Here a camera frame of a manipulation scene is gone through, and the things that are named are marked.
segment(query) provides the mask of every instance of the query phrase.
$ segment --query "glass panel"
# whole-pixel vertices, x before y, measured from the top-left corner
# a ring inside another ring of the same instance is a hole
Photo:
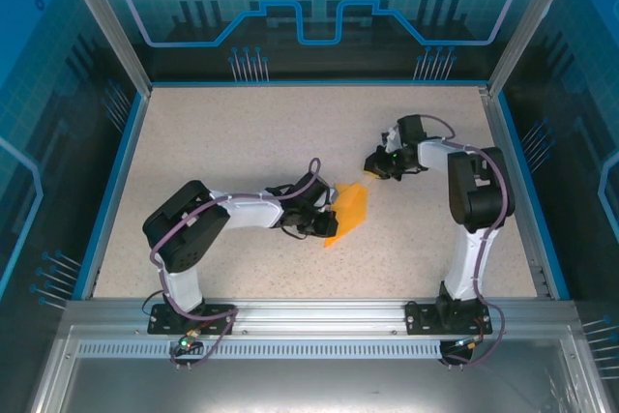
[[[110,0],[156,81],[487,79],[529,0]]]
[[[581,316],[587,322],[610,314],[616,321],[619,0],[555,0],[505,96]],[[616,345],[605,334],[596,348]],[[616,365],[616,350],[605,353],[610,360],[602,363]],[[618,399],[619,384],[610,386]]]
[[[82,0],[0,0],[0,16],[0,398],[13,413],[38,384],[135,90]]]

